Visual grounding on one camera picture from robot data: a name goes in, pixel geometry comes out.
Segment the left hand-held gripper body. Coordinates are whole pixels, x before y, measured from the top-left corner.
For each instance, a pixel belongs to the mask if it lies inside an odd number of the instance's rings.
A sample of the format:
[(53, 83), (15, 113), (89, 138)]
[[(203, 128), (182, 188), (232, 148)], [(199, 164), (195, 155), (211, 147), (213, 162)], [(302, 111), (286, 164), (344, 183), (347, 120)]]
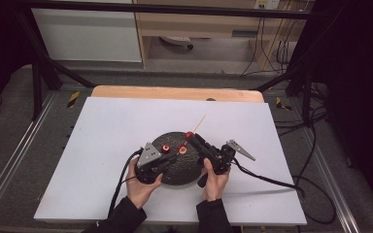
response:
[(135, 166), (137, 179), (141, 183), (152, 184), (160, 175), (155, 171), (156, 162), (164, 155), (153, 144), (147, 143)]

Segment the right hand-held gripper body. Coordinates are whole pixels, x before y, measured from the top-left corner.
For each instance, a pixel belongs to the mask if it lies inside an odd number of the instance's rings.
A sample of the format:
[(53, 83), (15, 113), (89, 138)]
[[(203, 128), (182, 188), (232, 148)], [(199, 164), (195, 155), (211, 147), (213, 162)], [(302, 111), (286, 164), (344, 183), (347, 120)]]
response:
[(209, 150), (208, 158), (211, 160), (214, 172), (217, 175), (223, 174), (229, 170), (236, 152), (241, 153), (252, 161), (255, 161), (255, 158), (234, 140), (227, 141), (221, 149), (210, 144), (207, 144), (207, 147)]

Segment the black round plate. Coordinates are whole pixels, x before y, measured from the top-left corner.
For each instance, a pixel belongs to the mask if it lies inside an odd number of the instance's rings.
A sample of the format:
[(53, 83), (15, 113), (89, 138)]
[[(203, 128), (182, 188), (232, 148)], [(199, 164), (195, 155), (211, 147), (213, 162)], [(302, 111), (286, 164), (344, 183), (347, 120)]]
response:
[(190, 143), (185, 141), (185, 135), (185, 132), (168, 132), (153, 141), (153, 145), (158, 150), (161, 150), (164, 145), (171, 150), (176, 150), (181, 144), (186, 145), (186, 153), (178, 155), (176, 162), (171, 164), (163, 175), (162, 182), (166, 185), (187, 185), (201, 176), (199, 154)]

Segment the thin wooden skewer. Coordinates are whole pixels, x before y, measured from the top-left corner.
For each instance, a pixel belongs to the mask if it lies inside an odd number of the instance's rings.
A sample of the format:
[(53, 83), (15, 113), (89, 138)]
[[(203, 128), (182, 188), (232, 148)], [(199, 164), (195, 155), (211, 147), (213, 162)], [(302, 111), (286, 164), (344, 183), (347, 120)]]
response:
[(205, 117), (202, 117), (201, 119), (200, 119), (200, 121), (198, 122), (198, 124), (195, 126), (195, 128), (191, 131), (191, 132), (193, 132), (193, 134), (196, 132), (196, 130), (198, 129), (198, 127), (200, 126), (200, 124), (202, 123), (202, 121), (205, 119)]

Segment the person's right hand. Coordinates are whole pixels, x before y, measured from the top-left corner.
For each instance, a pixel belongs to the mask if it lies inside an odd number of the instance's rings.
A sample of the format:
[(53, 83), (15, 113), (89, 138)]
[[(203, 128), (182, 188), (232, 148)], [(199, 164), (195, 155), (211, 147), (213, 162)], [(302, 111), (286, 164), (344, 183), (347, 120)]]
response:
[(207, 176), (206, 185), (202, 192), (202, 199), (208, 202), (221, 199), (222, 193), (229, 180), (230, 171), (227, 170), (225, 173), (217, 175), (213, 169), (211, 161), (208, 158), (205, 158), (202, 173)]

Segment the person's left hand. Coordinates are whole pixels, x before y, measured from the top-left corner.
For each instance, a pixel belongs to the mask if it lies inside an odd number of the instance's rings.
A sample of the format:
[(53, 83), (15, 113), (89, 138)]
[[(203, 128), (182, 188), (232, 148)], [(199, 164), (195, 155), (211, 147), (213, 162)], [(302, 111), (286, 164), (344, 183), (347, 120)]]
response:
[(159, 175), (152, 184), (141, 183), (136, 177), (135, 165), (136, 159), (129, 163), (129, 170), (126, 176), (127, 197), (140, 210), (147, 203), (153, 191), (161, 185), (162, 175)]

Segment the white board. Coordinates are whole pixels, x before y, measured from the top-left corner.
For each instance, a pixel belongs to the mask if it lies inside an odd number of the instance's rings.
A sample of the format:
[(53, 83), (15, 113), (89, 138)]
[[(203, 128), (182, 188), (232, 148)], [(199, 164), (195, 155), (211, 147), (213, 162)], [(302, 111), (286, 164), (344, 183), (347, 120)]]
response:
[(234, 225), (303, 225), (306, 217), (292, 181), (270, 109), (265, 103), (86, 99), (35, 219), (88, 222), (106, 217), (126, 159), (168, 132), (192, 131), (221, 147), (234, 140), (239, 155), (222, 195)]

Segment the wooden table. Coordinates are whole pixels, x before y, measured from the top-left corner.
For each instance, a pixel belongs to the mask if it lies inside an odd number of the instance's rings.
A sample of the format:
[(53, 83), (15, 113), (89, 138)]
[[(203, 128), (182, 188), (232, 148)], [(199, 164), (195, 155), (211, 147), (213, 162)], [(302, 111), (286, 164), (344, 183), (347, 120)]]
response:
[(149, 87), (126, 85), (98, 85), (91, 93), (92, 97), (142, 98), (142, 99), (177, 99), (200, 100), (215, 99), (227, 102), (263, 103), (259, 91), (236, 90), (228, 88), (182, 88)]

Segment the white base with black castor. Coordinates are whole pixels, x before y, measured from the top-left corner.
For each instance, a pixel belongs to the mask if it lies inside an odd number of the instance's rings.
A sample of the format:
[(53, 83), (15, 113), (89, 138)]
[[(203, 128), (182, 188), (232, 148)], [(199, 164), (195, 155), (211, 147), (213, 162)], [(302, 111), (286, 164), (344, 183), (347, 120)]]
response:
[(161, 40), (172, 45), (187, 47), (189, 50), (193, 49), (193, 44), (189, 37), (161, 37)]

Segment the wooden desk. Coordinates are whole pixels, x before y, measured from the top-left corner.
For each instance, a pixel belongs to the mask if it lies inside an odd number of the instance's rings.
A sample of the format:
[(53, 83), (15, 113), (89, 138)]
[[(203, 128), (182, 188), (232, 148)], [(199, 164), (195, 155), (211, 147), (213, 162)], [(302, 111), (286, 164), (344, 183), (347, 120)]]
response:
[[(220, 7), (244, 10), (254, 8), (255, 0), (133, 0), (135, 4)], [(278, 11), (307, 12), (308, 0), (280, 0)], [(258, 17), (217, 17), (137, 13), (142, 37), (239, 38), (248, 39), (261, 70), (272, 67), (273, 51), (283, 42), (295, 42), (305, 25), (303, 20)]]

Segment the white cabinet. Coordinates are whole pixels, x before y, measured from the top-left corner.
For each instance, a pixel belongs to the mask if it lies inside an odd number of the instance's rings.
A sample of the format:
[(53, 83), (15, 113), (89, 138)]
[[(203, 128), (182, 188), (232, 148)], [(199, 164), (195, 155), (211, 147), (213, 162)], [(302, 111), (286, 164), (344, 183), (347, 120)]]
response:
[(133, 13), (33, 9), (55, 60), (141, 62)]

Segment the white power strip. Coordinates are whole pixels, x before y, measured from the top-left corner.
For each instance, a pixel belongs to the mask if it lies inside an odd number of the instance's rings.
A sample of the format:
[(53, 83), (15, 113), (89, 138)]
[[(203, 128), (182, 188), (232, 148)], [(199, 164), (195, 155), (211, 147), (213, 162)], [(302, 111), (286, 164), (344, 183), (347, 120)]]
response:
[(261, 10), (276, 10), (280, 0), (255, 0), (254, 8)]

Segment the aluminium floor rail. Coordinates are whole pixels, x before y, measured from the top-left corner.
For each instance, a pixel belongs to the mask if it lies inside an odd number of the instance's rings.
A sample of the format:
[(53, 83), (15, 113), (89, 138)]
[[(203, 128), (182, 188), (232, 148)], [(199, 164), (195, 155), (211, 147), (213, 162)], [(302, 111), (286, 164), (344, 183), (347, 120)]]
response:
[(21, 160), (24, 158), (27, 153), (31, 143), (33, 142), (37, 132), (39, 131), (42, 123), (44, 122), (48, 112), (51, 109), (53, 100), (57, 95), (57, 91), (51, 91), (50, 94), (46, 97), (43, 110), (38, 114), (37, 118), (32, 120), (29, 124), (27, 130), (23, 134), (20, 142), (17, 144), (16, 149), (12, 153), (9, 161), (4, 167), (3, 171), (0, 174), (0, 199), (3, 196), (7, 186), (9, 185), (14, 173), (17, 170), (17, 167), (21, 163)]
[(310, 128), (303, 129), (304, 135), (308, 140), (309, 145), (312, 148), (313, 158), (315, 160), (316, 167), (322, 178), (325, 189), (331, 199), (334, 202), (338, 219), (344, 229), (345, 233), (359, 233), (359, 227), (356, 223), (354, 215), (352, 214), (347, 201), (341, 191), (338, 182), (332, 174), (329, 166), (327, 165), (323, 153), (316, 141), (316, 136)]

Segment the black metal frame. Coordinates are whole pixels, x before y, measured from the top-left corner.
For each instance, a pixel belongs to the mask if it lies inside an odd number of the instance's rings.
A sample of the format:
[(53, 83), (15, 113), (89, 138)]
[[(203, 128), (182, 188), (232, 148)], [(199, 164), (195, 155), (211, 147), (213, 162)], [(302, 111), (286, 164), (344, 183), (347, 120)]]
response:
[(244, 10), (220, 7), (197, 7), (197, 6), (174, 6), (156, 4), (125, 4), (125, 3), (103, 3), (103, 2), (81, 2), (81, 1), (55, 1), (55, 0), (15, 0), (10, 5), (10, 10), (23, 34), (26, 36), (29, 51), (35, 61), (33, 67), (34, 81), (34, 117), (42, 111), (42, 97), (40, 94), (41, 80), (48, 84), (50, 89), (60, 89), (60, 81), (55, 70), (66, 75), (70, 79), (82, 84), (85, 87), (94, 88), (92, 83), (83, 77), (70, 71), (68, 68), (54, 61), (38, 39), (39, 33), (34, 31), (29, 20), (25, 17), (26, 10), (51, 9), (51, 10), (72, 10), (72, 11), (94, 11), (94, 12), (123, 12), (123, 13), (148, 13), (148, 14), (170, 14), (170, 15), (198, 15), (217, 17), (262, 17), (262, 18), (286, 18), (286, 19), (322, 19), (326, 18), (324, 13), (289, 12), (277, 10)]

